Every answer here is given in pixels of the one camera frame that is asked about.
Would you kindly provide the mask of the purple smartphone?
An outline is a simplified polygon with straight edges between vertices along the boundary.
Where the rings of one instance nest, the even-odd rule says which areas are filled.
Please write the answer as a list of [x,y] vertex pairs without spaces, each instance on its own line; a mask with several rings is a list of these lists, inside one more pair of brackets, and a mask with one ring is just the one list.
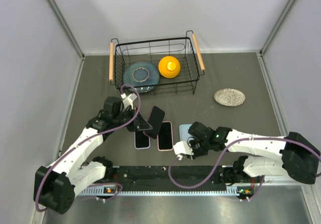
[[143,133],[149,138],[156,139],[160,132],[164,117],[165,112],[159,107],[154,106],[147,120],[147,122],[152,126],[152,129],[146,130]]

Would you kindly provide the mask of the light blue phone case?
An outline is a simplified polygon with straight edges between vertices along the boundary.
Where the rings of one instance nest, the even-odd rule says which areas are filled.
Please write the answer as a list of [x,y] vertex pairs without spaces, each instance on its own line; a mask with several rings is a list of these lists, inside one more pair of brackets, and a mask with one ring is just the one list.
[[189,128],[192,124],[183,124],[179,126],[180,141],[187,141],[192,136],[189,134]]

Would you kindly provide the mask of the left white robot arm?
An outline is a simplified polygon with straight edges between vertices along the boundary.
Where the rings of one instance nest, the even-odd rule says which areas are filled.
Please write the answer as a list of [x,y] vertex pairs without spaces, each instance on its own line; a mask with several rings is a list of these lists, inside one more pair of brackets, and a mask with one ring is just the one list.
[[152,129],[140,115],[140,107],[134,106],[135,100],[140,101],[138,93],[108,97],[68,150],[36,171],[34,202],[38,212],[51,209],[64,214],[84,189],[98,180],[108,182],[113,178],[112,164],[103,157],[94,158],[85,167],[82,164],[113,132],[122,128],[130,132]]

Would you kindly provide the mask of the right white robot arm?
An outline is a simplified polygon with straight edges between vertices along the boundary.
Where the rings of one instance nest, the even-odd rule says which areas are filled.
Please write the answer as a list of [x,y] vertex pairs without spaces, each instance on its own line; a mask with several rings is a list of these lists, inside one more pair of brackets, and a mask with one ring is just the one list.
[[313,185],[320,176],[317,172],[320,151],[297,132],[266,137],[227,127],[214,130],[194,122],[188,133],[191,140],[180,141],[173,146],[179,160],[184,157],[193,160],[207,155],[210,150],[220,152],[219,159],[226,152],[243,153],[233,164],[238,182],[247,181],[250,177],[288,176],[297,182]]

